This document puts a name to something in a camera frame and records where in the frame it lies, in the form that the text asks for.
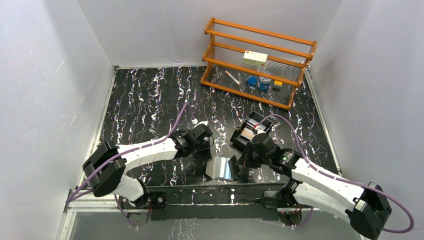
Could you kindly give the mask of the stack of credit cards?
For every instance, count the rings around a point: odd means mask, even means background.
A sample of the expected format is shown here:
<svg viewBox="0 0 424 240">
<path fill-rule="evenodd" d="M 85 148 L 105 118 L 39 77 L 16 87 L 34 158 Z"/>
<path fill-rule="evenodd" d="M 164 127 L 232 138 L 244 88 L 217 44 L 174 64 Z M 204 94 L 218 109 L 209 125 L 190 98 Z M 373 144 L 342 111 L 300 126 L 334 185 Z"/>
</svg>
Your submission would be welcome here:
<svg viewBox="0 0 424 240">
<path fill-rule="evenodd" d="M 254 126 L 257 125 L 259 122 L 249 118 L 246 122 L 245 122 L 245 126 L 242 127 L 242 131 L 241 131 L 241 136 L 247 140 L 251 140 L 256 134 L 253 133 L 253 129 Z M 265 131 L 265 127 L 261 124 L 259 125 L 264 131 Z"/>
</svg>

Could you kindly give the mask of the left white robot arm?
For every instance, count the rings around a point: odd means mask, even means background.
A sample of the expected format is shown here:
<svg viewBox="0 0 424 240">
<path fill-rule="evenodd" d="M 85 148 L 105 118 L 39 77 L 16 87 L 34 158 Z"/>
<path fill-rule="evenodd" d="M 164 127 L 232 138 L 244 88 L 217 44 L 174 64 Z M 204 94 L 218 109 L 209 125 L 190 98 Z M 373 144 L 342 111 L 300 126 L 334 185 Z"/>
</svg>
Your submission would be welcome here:
<svg viewBox="0 0 424 240">
<path fill-rule="evenodd" d="M 212 137 L 211 129 L 199 123 L 193 129 L 173 130 L 160 139 L 132 145 L 107 141 L 85 161 L 83 171 L 95 197 L 113 194 L 127 199 L 137 208 L 144 208 L 150 200 L 146 185 L 126 173 L 159 161 L 189 156 L 207 158 Z"/>
</svg>

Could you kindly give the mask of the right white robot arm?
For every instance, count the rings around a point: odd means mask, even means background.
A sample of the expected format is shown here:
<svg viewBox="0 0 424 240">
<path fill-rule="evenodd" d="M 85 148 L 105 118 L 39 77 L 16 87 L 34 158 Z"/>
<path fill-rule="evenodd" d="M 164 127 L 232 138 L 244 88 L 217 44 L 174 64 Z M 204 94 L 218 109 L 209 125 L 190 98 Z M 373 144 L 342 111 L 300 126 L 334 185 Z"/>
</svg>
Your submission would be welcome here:
<svg viewBox="0 0 424 240">
<path fill-rule="evenodd" d="M 373 182 L 357 186 L 290 148 L 279 147 L 266 133 L 247 142 L 237 165 L 248 168 L 269 166 L 285 175 L 288 182 L 278 191 L 266 191 L 255 199 L 267 208 L 306 205 L 346 221 L 360 235 L 376 240 L 392 213 L 382 188 Z"/>
</svg>

